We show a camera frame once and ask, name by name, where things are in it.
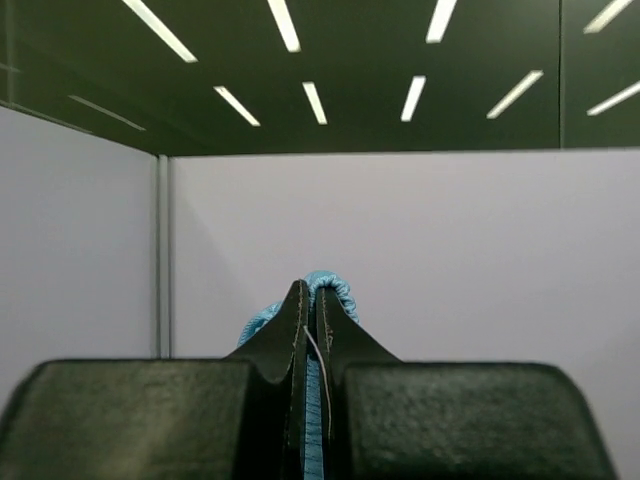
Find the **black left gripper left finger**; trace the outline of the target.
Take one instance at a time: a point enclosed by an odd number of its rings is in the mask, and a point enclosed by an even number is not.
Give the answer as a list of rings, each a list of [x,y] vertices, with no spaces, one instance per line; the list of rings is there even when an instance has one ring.
[[[223,358],[37,365],[1,417],[5,479],[299,479],[307,284]]]

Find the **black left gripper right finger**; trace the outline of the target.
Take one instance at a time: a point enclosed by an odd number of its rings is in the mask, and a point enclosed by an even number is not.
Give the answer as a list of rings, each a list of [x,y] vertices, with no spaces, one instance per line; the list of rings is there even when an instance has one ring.
[[[329,479],[613,479],[584,395],[533,362],[405,362],[321,290],[324,473]]]

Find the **light blue shorts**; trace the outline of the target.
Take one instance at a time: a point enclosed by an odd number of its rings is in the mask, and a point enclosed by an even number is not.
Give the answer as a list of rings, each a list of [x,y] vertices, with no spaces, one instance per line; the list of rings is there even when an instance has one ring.
[[[341,307],[347,316],[356,324],[360,323],[356,311],[356,301],[351,295],[349,283],[335,272],[318,270],[307,274],[302,281],[306,284],[305,291],[309,294],[308,313],[316,313],[315,301],[320,299],[321,290],[332,291],[337,295]],[[276,301],[253,315],[242,329],[236,348],[244,346],[256,334],[273,320],[282,310],[285,299]],[[323,373],[320,360],[312,349],[305,361],[305,387],[304,387],[304,435],[303,452],[301,457],[302,478],[324,479],[324,452],[322,446],[322,413],[321,397],[325,394]]]

